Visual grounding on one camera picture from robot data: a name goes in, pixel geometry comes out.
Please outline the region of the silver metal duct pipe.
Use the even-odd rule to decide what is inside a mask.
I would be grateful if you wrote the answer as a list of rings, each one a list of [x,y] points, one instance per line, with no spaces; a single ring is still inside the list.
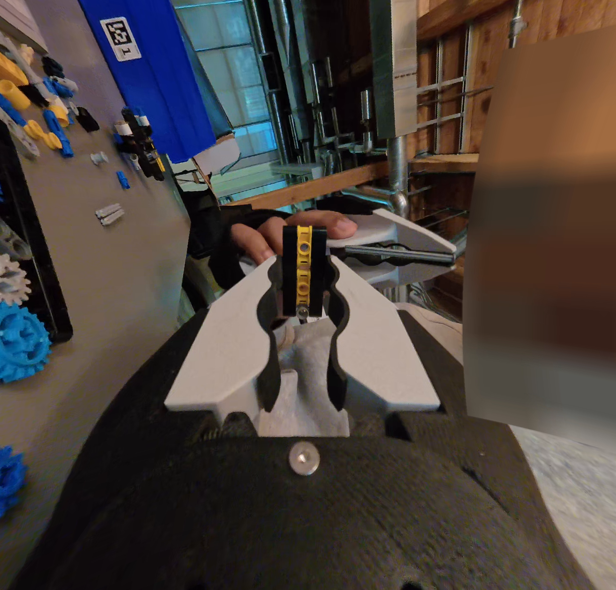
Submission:
[[[394,213],[404,219],[410,213],[406,135],[388,139],[389,201]]]

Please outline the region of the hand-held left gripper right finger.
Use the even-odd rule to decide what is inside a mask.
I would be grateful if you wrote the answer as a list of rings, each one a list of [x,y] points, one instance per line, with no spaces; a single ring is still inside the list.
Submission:
[[[335,256],[327,392],[337,411],[436,411],[441,401],[395,305]]]

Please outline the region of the grey metal column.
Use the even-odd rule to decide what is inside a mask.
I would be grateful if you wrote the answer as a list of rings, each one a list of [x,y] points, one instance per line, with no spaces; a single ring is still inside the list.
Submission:
[[[416,131],[418,0],[369,0],[373,98],[380,139]]]

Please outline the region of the small black lego assembly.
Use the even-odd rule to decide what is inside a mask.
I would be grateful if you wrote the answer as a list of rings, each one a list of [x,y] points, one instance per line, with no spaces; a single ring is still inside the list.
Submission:
[[[118,152],[145,177],[165,180],[165,166],[152,139],[152,127],[139,108],[125,106],[122,120],[114,124],[114,139]]]

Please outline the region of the wooden beam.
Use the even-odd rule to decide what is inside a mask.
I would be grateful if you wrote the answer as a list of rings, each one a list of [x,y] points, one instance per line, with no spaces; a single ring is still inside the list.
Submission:
[[[239,201],[224,204],[224,207],[250,205],[253,209],[280,209],[290,205],[311,201],[318,197],[340,192],[343,189],[364,185],[377,179],[387,178],[387,161],[367,165],[312,179],[305,183],[287,186],[276,191],[255,195]]]

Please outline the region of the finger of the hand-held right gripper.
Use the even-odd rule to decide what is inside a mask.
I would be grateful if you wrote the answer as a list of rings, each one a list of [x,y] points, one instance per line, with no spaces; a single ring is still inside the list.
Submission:
[[[370,215],[347,214],[347,217],[357,225],[354,235],[347,239],[328,239],[328,247],[401,244],[421,252],[454,254],[457,251],[450,241],[387,209],[374,210]]]
[[[340,260],[332,258],[332,265],[338,272],[336,287],[358,285],[360,280],[373,287],[397,287],[429,281],[455,269],[455,261],[450,263],[410,263],[394,266],[381,263],[368,266],[355,258]]]

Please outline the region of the blue lego gear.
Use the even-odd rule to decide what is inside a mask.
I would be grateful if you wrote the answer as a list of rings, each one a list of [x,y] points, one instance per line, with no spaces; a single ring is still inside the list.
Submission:
[[[12,447],[1,447],[1,518],[19,503],[26,474],[23,454],[14,453]]]
[[[42,371],[49,362],[50,336],[27,307],[1,302],[1,384]]]

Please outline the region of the scattered loose lego pieces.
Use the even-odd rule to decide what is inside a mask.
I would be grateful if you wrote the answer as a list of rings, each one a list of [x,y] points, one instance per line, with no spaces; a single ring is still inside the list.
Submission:
[[[19,154],[34,161],[42,146],[69,159],[74,156],[73,125],[86,134],[99,132],[79,96],[79,86],[61,64],[1,32],[1,128]]]

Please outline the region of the grey sweatshirt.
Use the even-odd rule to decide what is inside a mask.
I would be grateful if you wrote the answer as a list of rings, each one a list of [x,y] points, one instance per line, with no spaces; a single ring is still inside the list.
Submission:
[[[396,309],[444,407],[404,415],[404,435],[478,483],[535,544],[561,588],[615,589],[615,455],[468,417],[462,325],[412,303]]]

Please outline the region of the lego instruction booklet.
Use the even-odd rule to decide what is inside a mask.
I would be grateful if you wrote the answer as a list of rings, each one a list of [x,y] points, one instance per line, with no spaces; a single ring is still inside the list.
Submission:
[[[25,0],[1,0],[1,31],[45,55],[46,42]]]

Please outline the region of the white cardboard box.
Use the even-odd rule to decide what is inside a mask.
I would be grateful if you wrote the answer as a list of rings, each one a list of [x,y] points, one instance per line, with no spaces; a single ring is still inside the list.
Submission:
[[[241,156],[240,148],[231,133],[192,158],[202,176],[215,175],[223,168],[235,164]]]

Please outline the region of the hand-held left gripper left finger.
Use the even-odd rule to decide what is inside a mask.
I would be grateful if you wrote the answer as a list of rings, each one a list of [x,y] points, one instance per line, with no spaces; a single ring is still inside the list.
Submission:
[[[173,381],[169,411],[210,411],[219,425],[243,412],[257,427],[265,402],[258,377],[270,359],[270,335],[258,320],[259,301],[271,291],[276,256],[257,266],[210,307]]]

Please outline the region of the blue plastic bin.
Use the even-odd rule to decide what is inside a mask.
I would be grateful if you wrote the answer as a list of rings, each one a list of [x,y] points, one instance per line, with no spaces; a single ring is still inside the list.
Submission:
[[[182,163],[216,144],[171,0],[78,0],[126,105]]]

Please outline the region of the black yellow lego assembly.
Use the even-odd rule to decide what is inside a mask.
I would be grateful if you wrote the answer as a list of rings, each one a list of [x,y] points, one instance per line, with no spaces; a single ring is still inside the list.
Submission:
[[[288,225],[281,256],[282,310],[286,317],[319,318],[328,266],[327,229]]]

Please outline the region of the long black lego beam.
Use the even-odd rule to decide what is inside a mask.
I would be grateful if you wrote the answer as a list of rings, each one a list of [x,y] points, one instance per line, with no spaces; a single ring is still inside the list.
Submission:
[[[1,124],[1,220],[29,247],[19,260],[30,282],[24,306],[44,324],[53,345],[68,342],[73,326],[21,160],[9,129]]]

